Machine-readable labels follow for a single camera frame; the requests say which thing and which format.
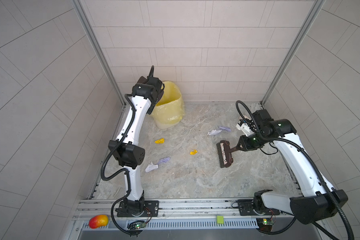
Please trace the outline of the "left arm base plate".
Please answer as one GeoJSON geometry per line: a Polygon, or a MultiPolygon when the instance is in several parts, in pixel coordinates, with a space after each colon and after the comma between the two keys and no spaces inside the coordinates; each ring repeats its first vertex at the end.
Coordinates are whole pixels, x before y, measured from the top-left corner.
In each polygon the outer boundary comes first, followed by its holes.
{"type": "Polygon", "coordinates": [[[122,201],[115,211],[117,217],[157,217],[159,201],[122,201]]]}

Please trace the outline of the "brown hand brush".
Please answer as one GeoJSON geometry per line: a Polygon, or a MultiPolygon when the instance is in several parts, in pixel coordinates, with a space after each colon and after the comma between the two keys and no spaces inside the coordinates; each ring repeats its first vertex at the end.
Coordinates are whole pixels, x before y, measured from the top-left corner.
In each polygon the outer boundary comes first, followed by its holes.
{"type": "Polygon", "coordinates": [[[230,142],[226,140],[221,140],[216,144],[216,146],[219,156],[220,168],[229,168],[234,162],[232,153],[242,150],[242,145],[240,143],[238,143],[235,147],[230,148],[230,142]]]}

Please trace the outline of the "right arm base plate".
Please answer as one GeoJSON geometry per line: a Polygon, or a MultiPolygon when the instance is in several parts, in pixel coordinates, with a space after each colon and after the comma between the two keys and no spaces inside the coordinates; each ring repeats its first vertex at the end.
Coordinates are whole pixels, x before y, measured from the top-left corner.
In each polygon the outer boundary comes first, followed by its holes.
{"type": "Polygon", "coordinates": [[[236,201],[241,216],[271,216],[279,215],[280,211],[269,209],[261,201],[246,199],[236,201]]]}

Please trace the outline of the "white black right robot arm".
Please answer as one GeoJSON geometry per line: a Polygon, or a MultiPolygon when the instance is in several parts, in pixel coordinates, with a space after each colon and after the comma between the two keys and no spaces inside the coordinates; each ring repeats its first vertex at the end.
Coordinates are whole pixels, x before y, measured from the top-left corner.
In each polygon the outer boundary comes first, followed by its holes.
{"type": "Polygon", "coordinates": [[[288,197],[261,191],[259,203],[268,209],[277,209],[292,215],[294,221],[304,225],[312,224],[332,240],[336,237],[318,224],[318,221],[339,215],[346,228],[349,240],[355,238],[351,224],[343,211],[348,196],[337,190],[321,173],[317,165],[304,149],[297,130],[287,120],[274,120],[267,110],[251,112],[242,101],[236,101],[236,108],[243,106],[248,116],[239,113],[239,128],[244,135],[236,146],[243,152],[261,150],[265,144],[274,144],[297,180],[302,196],[288,197]]]}

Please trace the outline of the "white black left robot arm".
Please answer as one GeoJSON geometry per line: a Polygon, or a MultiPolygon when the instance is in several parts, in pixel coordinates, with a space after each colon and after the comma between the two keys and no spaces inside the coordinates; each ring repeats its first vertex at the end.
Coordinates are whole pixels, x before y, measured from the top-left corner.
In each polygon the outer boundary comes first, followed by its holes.
{"type": "Polygon", "coordinates": [[[121,200],[122,214],[139,216],[144,212],[145,198],[141,184],[140,165],[145,158],[145,149],[139,147],[140,131],[146,115],[150,115],[164,95],[165,84],[154,76],[155,67],[151,66],[147,77],[140,77],[132,88],[131,94],[125,94],[130,105],[126,121],[115,140],[110,140],[110,152],[101,167],[101,179],[108,182],[118,174],[125,174],[126,196],[121,200]],[[114,157],[122,168],[106,176],[105,170],[110,158],[114,157]]]}

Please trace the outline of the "yellow-lined trash bin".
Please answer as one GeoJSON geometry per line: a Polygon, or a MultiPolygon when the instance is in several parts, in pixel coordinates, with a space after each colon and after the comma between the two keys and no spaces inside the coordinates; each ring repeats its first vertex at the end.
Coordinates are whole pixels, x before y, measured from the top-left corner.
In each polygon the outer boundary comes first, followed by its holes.
{"type": "Polygon", "coordinates": [[[161,130],[177,125],[185,116],[185,105],[178,86],[173,82],[164,82],[164,85],[164,94],[151,114],[161,130]]]}

